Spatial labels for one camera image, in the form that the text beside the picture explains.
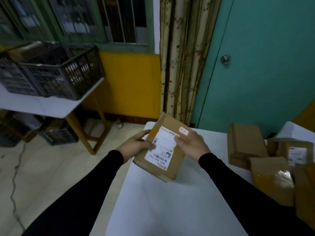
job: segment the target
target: right hand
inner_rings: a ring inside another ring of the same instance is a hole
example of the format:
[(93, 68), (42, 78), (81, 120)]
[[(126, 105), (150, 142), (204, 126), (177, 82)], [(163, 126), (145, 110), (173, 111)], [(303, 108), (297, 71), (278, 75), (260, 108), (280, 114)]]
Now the right hand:
[(183, 150), (185, 155), (197, 163), (199, 162), (199, 158), (202, 155), (211, 152), (206, 143), (203, 141), (203, 137), (198, 135), (198, 133), (195, 131), (192, 131), (188, 135), (188, 141), (184, 141), (178, 136), (175, 136), (174, 140), (176, 144), (179, 145), (179, 147)]

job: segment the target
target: door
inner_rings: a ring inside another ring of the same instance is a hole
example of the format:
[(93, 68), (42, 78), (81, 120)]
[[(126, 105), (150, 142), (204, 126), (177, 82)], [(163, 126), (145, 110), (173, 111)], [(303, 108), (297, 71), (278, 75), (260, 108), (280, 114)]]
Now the door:
[(314, 56), (315, 0), (234, 0), (198, 128), (277, 132), (315, 98)]

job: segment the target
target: hand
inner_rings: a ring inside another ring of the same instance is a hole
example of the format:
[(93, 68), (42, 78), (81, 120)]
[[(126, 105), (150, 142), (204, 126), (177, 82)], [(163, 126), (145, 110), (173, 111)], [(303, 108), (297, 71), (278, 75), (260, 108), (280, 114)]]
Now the hand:
[(197, 163), (202, 155), (211, 152), (206, 143), (203, 141), (203, 137), (198, 135), (198, 133), (195, 131), (192, 131), (188, 135), (188, 141), (184, 141), (178, 136), (175, 136), (174, 140), (176, 144), (179, 145), (179, 147), (183, 150), (185, 155)]
[(153, 150), (155, 148), (154, 144), (145, 142), (142, 139), (142, 137), (149, 134), (150, 131), (151, 129), (141, 131), (116, 148), (116, 150), (120, 151), (123, 155), (124, 163), (126, 163), (134, 155), (138, 154), (142, 149)]

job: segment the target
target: door knob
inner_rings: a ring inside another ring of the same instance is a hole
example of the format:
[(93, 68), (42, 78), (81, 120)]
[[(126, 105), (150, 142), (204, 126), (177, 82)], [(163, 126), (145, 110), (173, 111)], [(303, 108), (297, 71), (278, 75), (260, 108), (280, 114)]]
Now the door knob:
[(230, 62), (231, 56), (230, 55), (223, 55), (220, 59), (222, 64), (228, 64)]

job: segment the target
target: left hand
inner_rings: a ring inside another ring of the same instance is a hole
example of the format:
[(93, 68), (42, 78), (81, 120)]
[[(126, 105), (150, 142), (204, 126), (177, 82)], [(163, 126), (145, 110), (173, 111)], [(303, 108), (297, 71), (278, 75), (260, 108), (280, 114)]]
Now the left hand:
[(155, 148), (154, 144), (145, 142), (142, 139), (146, 134), (149, 134), (150, 131), (151, 129), (141, 131), (116, 148), (116, 150), (120, 151), (123, 155), (124, 163), (126, 163), (134, 155), (138, 154), (142, 149), (153, 150)]

